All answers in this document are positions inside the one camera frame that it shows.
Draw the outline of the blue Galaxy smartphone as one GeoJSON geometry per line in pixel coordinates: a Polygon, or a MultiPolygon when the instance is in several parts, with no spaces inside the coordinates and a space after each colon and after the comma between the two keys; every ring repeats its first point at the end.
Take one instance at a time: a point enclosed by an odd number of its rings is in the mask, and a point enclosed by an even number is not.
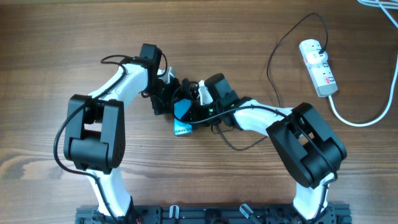
{"type": "MultiPolygon", "coordinates": [[[[181,119],[182,116],[189,111],[191,107],[191,101],[188,99],[182,99],[174,104],[174,115],[181,119]]],[[[181,123],[177,119],[174,119],[174,135],[183,136],[185,134],[192,133],[192,125],[181,123]]]]}

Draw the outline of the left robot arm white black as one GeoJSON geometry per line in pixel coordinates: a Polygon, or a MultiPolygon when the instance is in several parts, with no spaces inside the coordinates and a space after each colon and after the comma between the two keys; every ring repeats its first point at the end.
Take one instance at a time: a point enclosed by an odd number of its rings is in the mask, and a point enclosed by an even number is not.
{"type": "Polygon", "coordinates": [[[98,199],[98,213],[106,223],[138,223],[119,165],[126,148],[124,111],[137,95],[150,98],[156,115],[172,112],[171,92],[179,86],[168,70],[160,70],[164,53],[143,44],[137,57],[120,56],[115,75],[89,95],[73,95],[59,134],[65,136],[63,154],[72,173],[86,176],[98,199]]]}

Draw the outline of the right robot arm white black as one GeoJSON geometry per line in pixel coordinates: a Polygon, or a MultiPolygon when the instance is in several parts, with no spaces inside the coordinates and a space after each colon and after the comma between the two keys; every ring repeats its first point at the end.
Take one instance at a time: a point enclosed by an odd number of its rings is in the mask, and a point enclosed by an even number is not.
{"type": "Polygon", "coordinates": [[[343,143],[309,103],[277,108],[250,97],[240,98],[222,73],[200,82],[183,81],[172,95],[173,109],[182,100],[188,110],[175,118],[193,126],[224,123],[254,131],[271,140],[297,183],[293,207],[307,223],[316,223],[327,209],[327,193],[347,157],[343,143]]]}

